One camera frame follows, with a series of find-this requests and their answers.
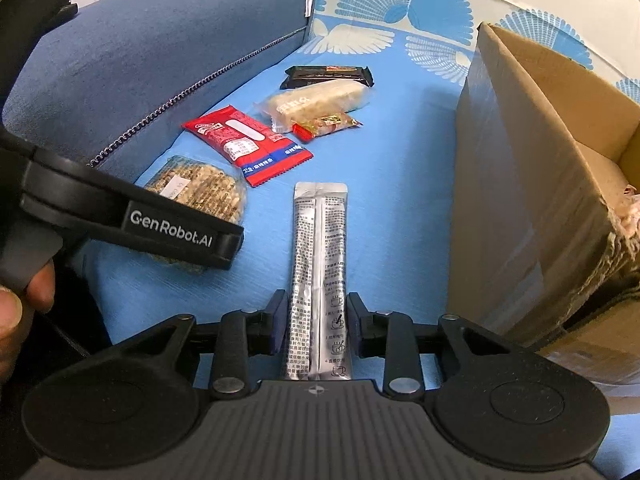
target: food package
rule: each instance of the food package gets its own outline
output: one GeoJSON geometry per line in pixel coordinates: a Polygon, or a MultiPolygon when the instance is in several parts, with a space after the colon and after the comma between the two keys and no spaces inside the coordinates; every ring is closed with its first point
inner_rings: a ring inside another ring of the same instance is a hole
{"type": "Polygon", "coordinates": [[[240,168],[250,186],[256,187],[313,157],[309,150],[232,106],[184,124],[240,168]]]}
{"type": "Polygon", "coordinates": [[[332,134],[352,126],[362,126],[362,123],[344,112],[338,112],[318,119],[296,123],[293,125],[293,133],[303,142],[310,142],[316,137],[332,134]]]}
{"type": "Polygon", "coordinates": [[[299,182],[285,344],[290,380],[351,378],[346,313],[347,186],[299,182]]]}
{"type": "Polygon", "coordinates": [[[175,155],[151,178],[145,189],[239,224],[246,204],[246,185],[239,174],[230,173],[175,155]]]}
{"type": "Polygon", "coordinates": [[[280,90],[331,81],[332,79],[351,79],[366,86],[373,86],[373,76],[369,67],[361,66],[292,66],[285,70],[287,78],[280,90]]]}
{"type": "Polygon", "coordinates": [[[271,129],[276,133],[290,132],[295,123],[334,114],[336,110],[350,112],[363,107],[370,89],[349,79],[325,81],[273,95],[259,105],[271,117],[271,129]]]}

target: silver stick packet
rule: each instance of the silver stick packet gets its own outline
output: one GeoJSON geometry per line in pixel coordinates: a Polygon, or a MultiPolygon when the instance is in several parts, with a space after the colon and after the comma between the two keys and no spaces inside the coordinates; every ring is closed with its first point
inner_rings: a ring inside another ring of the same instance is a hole
{"type": "Polygon", "coordinates": [[[285,377],[351,378],[345,312],[347,186],[299,182],[285,377]]]}

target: sofa armrest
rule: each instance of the sofa armrest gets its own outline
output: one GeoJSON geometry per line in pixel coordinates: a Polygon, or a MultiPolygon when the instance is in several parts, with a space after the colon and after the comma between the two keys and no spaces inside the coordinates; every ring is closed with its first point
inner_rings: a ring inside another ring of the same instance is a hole
{"type": "Polygon", "coordinates": [[[4,124],[88,163],[171,98],[233,64],[99,166],[133,182],[184,121],[299,47],[307,22],[305,0],[100,0],[40,40],[9,95],[4,124]]]}

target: metal screw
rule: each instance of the metal screw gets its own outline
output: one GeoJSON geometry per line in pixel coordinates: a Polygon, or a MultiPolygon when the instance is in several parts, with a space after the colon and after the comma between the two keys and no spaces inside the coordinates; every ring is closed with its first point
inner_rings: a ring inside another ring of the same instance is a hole
{"type": "Polygon", "coordinates": [[[389,382],[396,394],[414,394],[420,389],[420,383],[411,377],[398,377],[389,382]]]}
{"type": "Polygon", "coordinates": [[[213,381],[213,389],[220,394],[236,394],[244,388],[244,381],[237,377],[220,377],[213,381]]]}

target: black robotic device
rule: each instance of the black robotic device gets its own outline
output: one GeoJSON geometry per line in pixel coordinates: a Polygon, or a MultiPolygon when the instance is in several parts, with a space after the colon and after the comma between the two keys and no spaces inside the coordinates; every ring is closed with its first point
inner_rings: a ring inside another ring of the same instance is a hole
{"type": "Polygon", "coordinates": [[[609,425],[584,378],[457,316],[414,324],[347,297],[369,380],[260,381],[249,357],[278,352],[288,298],[198,325],[172,317],[46,379],[22,420],[44,479],[600,479],[590,465],[609,425]],[[192,388],[214,352],[209,389],[192,388]],[[420,354],[443,383],[424,389],[420,354]]]}
{"type": "MultiPolygon", "coordinates": [[[[0,0],[0,110],[67,2],[0,0]]],[[[37,148],[0,122],[0,283],[24,290],[69,235],[228,269],[243,228],[37,148]]]]}

